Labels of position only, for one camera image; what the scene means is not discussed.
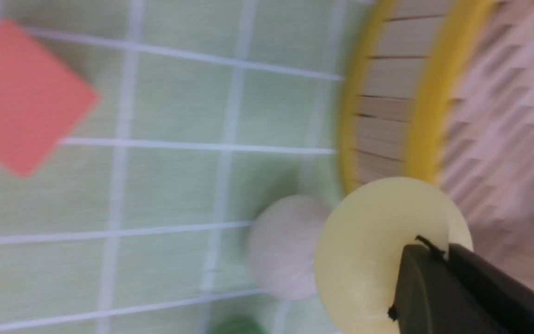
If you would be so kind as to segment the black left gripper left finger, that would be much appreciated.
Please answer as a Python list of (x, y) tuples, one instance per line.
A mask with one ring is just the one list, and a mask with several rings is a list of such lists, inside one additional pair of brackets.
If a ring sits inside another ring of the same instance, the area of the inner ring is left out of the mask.
[(388, 317), (401, 334), (506, 334), (451, 273), (446, 252), (418, 235), (403, 247)]

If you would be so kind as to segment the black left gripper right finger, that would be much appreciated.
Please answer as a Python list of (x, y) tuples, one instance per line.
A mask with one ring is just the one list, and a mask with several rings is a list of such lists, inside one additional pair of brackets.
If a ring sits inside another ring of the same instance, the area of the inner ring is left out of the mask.
[(460, 244), (449, 245), (448, 267), (509, 334), (534, 334), (534, 290)]

